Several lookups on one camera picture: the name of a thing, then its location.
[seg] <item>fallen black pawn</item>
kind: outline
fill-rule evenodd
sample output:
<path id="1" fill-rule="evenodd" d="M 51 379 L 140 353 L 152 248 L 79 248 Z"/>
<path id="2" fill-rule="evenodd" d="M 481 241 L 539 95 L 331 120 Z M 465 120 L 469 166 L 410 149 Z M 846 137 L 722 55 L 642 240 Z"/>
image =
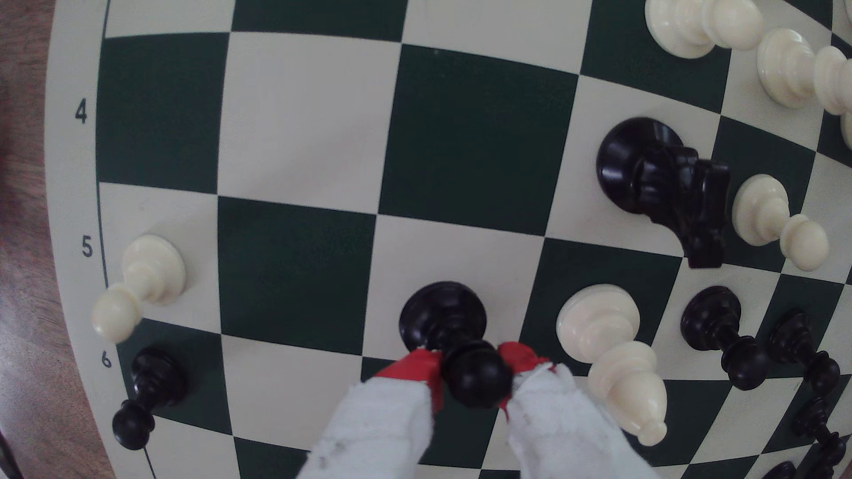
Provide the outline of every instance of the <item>fallen black pawn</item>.
<path id="1" fill-rule="evenodd" d="M 740 300 L 724 286 L 695 295 L 683 311 L 681 334 L 699 351 L 722 350 L 722 369 L 738 390 L 753 390 L 769 374 L 769 358 L 751 336 L 740 336 Z"/>
<path id="2" fill-rule="evenodd" d="M 512 371 L 497 350 L 482 340 L 485 307 L 467 286 L 442 281 L 425 286 L 400 315 L 400 335 L 409 351 L 443 353 L 440 374 L 450 394 L 467 407 L 495 407 L 509 395 Z"/>
<path id="3" fill-rule="evenodd" d="M 834 475 L 833 467 L 846 455 L 846 440 L 837 432 L 829 431 L 827 421 L 828 404 L 821 397 L 808 401 L 793 418 L 793 434 L 813 437 L 820 444 L 820 458 L 808 471 L 808 479 L 830 479 Z"/>
<path id="4" fill-rule="evenodd" d="M 135 451 L 148 444 L 154 429 L 153 409 L 174 406 L 187 393 L 187 376 L 165 352 L 145 348 L 130 365 L 136 398 L 122 402 L 112 416 L 112 433 L 119 444 Z"/>
<path id="5" fill-rule="evenodd" d="M 817 395 L 826 396 L 838 385 L 840 366 L 827 352 L 816 352 L 810 320 L 801 309 L 791 309 L 775 323 L 766 352 L 773 361 L 802 363 L 804 380 Z"/>
<path id="6" fill-rule="evenodd" d="M 690 268 L 722 266 L 731 181 L 725 164 L 699 159 L 666 124 L 631 118 L 603 139 L 597 180 L 619 208 L 674 232 Z"/>

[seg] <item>knocked-over chess piece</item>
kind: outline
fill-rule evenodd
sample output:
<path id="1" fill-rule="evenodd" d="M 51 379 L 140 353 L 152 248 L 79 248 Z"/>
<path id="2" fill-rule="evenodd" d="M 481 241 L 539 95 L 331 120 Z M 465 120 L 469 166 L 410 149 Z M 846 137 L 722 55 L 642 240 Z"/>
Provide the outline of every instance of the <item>knocked-over chess piece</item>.
<path id="1" fill-rule="evenodd" d="M 757 47 L 757 72 L 773 100 L 799 108 L 814 94 L 827 112 L 852 109 L 852 62 L 837 47 L 814 55 L 810 44 L 789 28 L 773 28 Z"/>
<path id="2" fill-rule="evenodd" d="M 828 395 L 838 385 L 840 366 L 827 352 L 816 352 L 814 337 L 810 333 L 810 319 L 801 309 L 787 311 L 775 323 L 766 343 L 766 352 L 776 362 L 802 363 L 804 380 L 817 395 Z"/>
<path id="3" fill-rule="evenodd" d="M 769 358 L 751 336 L 740 336 L 740 300 L 725 286 L 695 295 L 681 318 L 681 335 L 699 351 L 722 350 L 722 369 L 738 390 L 753 390 L 769 374 Z"/>
<path id="4" fill-rule="evenodd" d="M 795 475 L 796 466 L 790 461 L 784 461 L 767 472 L 763 479 L 793 479 Z"/>
<path id="5" fill-rule="evenodd" d="M 648 215 L 674 232 L 690 268 L 722 266 L 731 179 L 726 165 L 699 159 L 655 119 L 631 118 L 604 138 L 597 179 L 619 208 Z"/>
<path id="6" fill-rule="evenodd" d="M 107 288 L 92 308 L 95 331 L 110 343 L 129 338 L 142 321 L 141 303 L 170 304 L 183 292 L 187 270 L 166 239 L 143 234 L 124 251 L 124 281 Z"/>
<path id="7" fill-rule="evenodd" d="M 820 444 L 820 458 L 808 471 L 808 479 L 831 479 L 834 466 L 846 455 L 846 440 L 837 432 L 829 431 L 827 421 L 828 404 L 821 397 L 808 401 L 793 418 L 793 434 L 813 437 Z"/>
<path id="8" fill-rule="evenodd" d="M 643 446 L 665 437 L 668 401 L 656 374 L 657 355 L 633 341 L 639 309 L 630 294 L 615 285 L 589 286 L 574 294 L 559 312 L 556 336 L 565 352 L 589 362 L 589 389 L 606 402 L 621 429 Z"/>
<path id="9" fill-rule="evenodd" d="M 130 365 L 136 398 L 121 404 L 112 416 L 112 433 L 118 443 L 132 451 L 148 444 L 154 429 L 153 409 L 174 406 L 187 393 L 187 375 L 165 352 L 145 348 Z"/>
<path id="10" fill-rule="evenodd" d="M 787 191 L 769 175 L 745 180 L 731 208 L 734 231 L 749 245 L 780 240 L 781 254 L 796 268 L 813 271 L 828 257 L 828 236 L 818 223 L 798 214 L 790 216 Z"/>
<path id="11" fill-rule="evenodd" d="M 450 394 L 467 407 L 495 407 L 512 389 L 512 371 L 482 340 L 482 301 L 467 286 L 442 281 L 421 288 L 400 314 L 400 335 L 409 351 L 440 350 L 440 375 Z"/>
<path id="12" fill-rule="evenodd" d="M 698 58 L 715 45 L 750 50 L 763 35 L 763 15 L 751 0 L 646 0 L 645 21 L 659 46 Z"/>

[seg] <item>dark green square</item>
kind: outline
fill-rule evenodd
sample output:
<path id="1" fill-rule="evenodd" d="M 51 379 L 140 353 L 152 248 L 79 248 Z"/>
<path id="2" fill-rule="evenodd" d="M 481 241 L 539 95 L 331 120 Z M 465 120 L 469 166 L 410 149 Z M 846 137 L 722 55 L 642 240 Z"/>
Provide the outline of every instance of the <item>dark green square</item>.
<path id="1" fill-rule="evenodd" d="M 773 176 L 784 185 L 790 200 L 790 214 L 802 211 L 804 195 L 810 182 L 816 153 L 792 141 L 785 140 L 753 126 L 731 118 L 719 120 L 713 161 L 727 164 L 731 171 L 728 188 L 728 218 L 734 197 L 747 179 L 758 173 Z M 733 225 L 725 228 L 725 263 L 781 271 L 784 256 L 778 241 L 764 246 L 751 246 L 734 231 Z"/>
<path id="2" fill-rule="evenodd" d="M 227 33 L 104 40 L 98 180 L 216 192 L 227 40 Z"/>
<path id="3" fill-rule="evenodd" d="M 837 405 L 840 395 L 843 394 L 843 390 L 846 389 L 850 376 L 852 375 L 846 374 L 841 376 L 837 387 L 825 397 L 825 400 L 828 403 L 829 415 L 831 415 L 832 411 L 834 411 L 834 407 Z M 780 451 L 781 449 L 790 449 L 791 447 L 807 446 L 814 442 L 813 437 L 796 437 L 790 429 L 793 418 L 796 417 L 796 414 L 802 409 L 805 403 L 814 397 L 814 391 L 811 390 L 810 386 L 802 382 L 802 384 L 799 385 L 798 391 L 796 391 L 796 395 L 793 396 L 793 400 L 790 401 L 790 406 L 787 407 L 786 412 L 784 412 L 784 417 L 778 423 L 778 427 L 775 428 L 775 432 L 772 434 L 772 437 L 769 438 L 769 442 L 767 442 L 766 447 L 763 449 L 764 454 Z"/>
<path id="4" fill-rule="evenodd" d="M 849 436 L 844 436 L 844 439 L 846 439 L 846 441 L 849 441 Z M 819 444 L 819 442 L 815 442 L 810 447 L 810 449 L 808 449 L 808 453 L 805 454 L 804 459 L 802 459 L 802 463 L 799 464 L 798 467 L 796 468 L 796 475 L 794 476 L 794 479 L 809 479 L 808 473 L 810 472 L 810 468 L 811 468 L 811 466 L 815 465 L 820 460 L 820 456 L 821 456 L 820 453 L 821 453 L 820 444 Z M 842 475 L 843 471 L 840 470 L 840 469 L 835 469 L 834 473 Z"/>
<path id="5" fill-rule="evenodd" d="M 811 335 L 814 337 L 814 345 L 818 345 L 826 334 L 842 291 L 843 285 L 840 283 L 782 274 L 755 338 L 760 344 L 766 344 L 775 322 L 790 309 L 801 308 L 810 318 Z M 803 374 L 803 366 L 799 363 L 770 362 L 770 378 L 798 378 Z"/>
<path id="6" fill-rule="evenodd" d="M 127 341 L 119 344 L 118 361 L 128 397 L 135 397 L 130 364 L 136 354 L 154 347 L 171 355 L 189 381 L 187 396 L 176 406 L 155 409 L 154 414 L 184 424 L 231 434 L 227 408 L 222 336 L 184 326 L 143 319 Z"/>
<path id="7" fill-rule="evenodd" d="M 480 471 L 479 479 L 521 479 L 519 470 L 486 470 Z"/>
<path id="8" fill-rule="evenodd" d="M 577 76 L 402 46 L 379 212 L 544 235 Z"/>
<path id="9" fill-rule="evenodd" d="M 627 433 L 625 436 L 651 466 L 689 464 L 728 398 L 731 383 L 669 379 L 664 382 L 669 399 L 665 413 L 665 424 L 669 430 L 665 439 L 656 446 L 645 447 L 635 436 Z"/>
<path id="10" fill-rule="evenodd" d="M 832 45 L 839 48 L 847 58 L 852 57 L 852 47 L 835 34 L 832 34 Z M 843 141 L 843 129 L 840 126 L 838 115 L 832 115 L 829 112 L 822 113 L 820 143 L 816 151 L 852 167 L 852 150 Z"/>
<path id="11" fill-rule="evenodd" d="M 233 438 L 239 479 L 293 479 L 308 460 L 308 451 Z"/>
<path id="12" fill-rule="evenodd" d="M 222 332 L 359 355 L 376 217 L 219 198 Z"/>
<path id="13" fill-rule="evenodd" d="M 720 48 L 692 60 L 671 55 L 648 31 L 645 2 L 595 0 L 580 73 L 720 113 L 730 58 Z"/>
<path id="14" fill-rule="evenodd" d="M 743 479 L 757 461 L 757 456 L 724 461 L 690 464 L 681 479 Z"/>
<path id="15" fill-rule="evenodd" d="M 832 0 L 786 0 L 825 28 L 832 29 Z"/>
<path id="16" fill-rule="evenodd" d="M 361 381 L 393 364 L 393 361 L 362 358 Z M 446 386 L 444 407 L 435 415 L 435 433 L 420 464 L 446 467 L 482 467 L 498 409 L 468 409 L 452 398 Z"/>
<path id="17" fill-rule="evenodd" d="M 588 375 L 590 365 L 575 361 L 559 344 L 556 316 L 577 291 L 609 283 L 621 286 L 633 296 L 642 315 L 636 341 L 652 343 L 681 260 L 642 251 L 545 239 L 521 329 L 521 342 L 539 355 L 564 362 L 576 375 Z"/>
<path id="18" fill-rule="evenodd" d="M 408 0 L 237 0 L 232 29 L 399 42 L 407 3 Z"/>

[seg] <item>black pawn in gripper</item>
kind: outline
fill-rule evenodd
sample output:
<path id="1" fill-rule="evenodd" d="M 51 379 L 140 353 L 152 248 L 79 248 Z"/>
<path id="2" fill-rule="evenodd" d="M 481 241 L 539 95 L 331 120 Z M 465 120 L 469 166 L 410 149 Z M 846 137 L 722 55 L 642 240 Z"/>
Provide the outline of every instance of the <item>black pawn in gripper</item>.
<path id="1" fill-rule="evenodd" d="M 434 283 L 408 300 L 400 314 L 400 335 L 409 351 L 440 350 L 440 375 L 450 394 L 467 407 L 495 407 L 511 392 L 512 371 L 497 350 L 482 340 L 482 301 L 467 286 Z"/>

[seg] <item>white chess pieces cluster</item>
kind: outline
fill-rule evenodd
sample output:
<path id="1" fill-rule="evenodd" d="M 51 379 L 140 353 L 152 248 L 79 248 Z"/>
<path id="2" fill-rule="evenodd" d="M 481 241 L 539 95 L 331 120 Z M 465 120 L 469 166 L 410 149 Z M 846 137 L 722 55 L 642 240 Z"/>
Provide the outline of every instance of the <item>white chess pieces cluster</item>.
<path id="1" fill-rule="evenodd" d="M 615 285 L 589 286 L 573 295 L 559 312 L 556 336 L 577 361 L 592 363 L 589 389 L 604 401 L 621 429 L 644 446 L 665 437 L 665 384 L 655 373 L 657 355 L 634 341 L 639 309 L 630 294 Z"/>
<path id="2" fill-rule="evenodd" d="M 166 239 L 143 234 L 124 251 L 124 280 L 111 285 L 92 308 L 95 331 L 110 343 L 130 337 L 142 321 L 141 303 L 169 304 L 183 292 L 187 271 L 181 253 Z"/>
<path id="3" fill-rule="evenodd" d="M 757 48 L 757 72 L 773 100 L 799 108 L 816 95 L 832 115 L 852 111 L 852 61 L 837 47 L 814 54 L 802 35 L 773 28 Z"/>
<path id="4" fill-rule="evenodd" d="M 749 245 L 780 240 L 781 253 L 802 271 L 819 268 L 828 256 L 826 230 L 805 215 L 790 216 L 787 191 L 769 175 L 740 187 L 731 210 L 734 230 Z"/>
<path id="5" fill-rule="evenodd" d="M 751 0 L 646 0 L 645 21 L 660 47 L 698 58 L 714 46 L 750 50 L 763 35 L 763 16 Z"/>

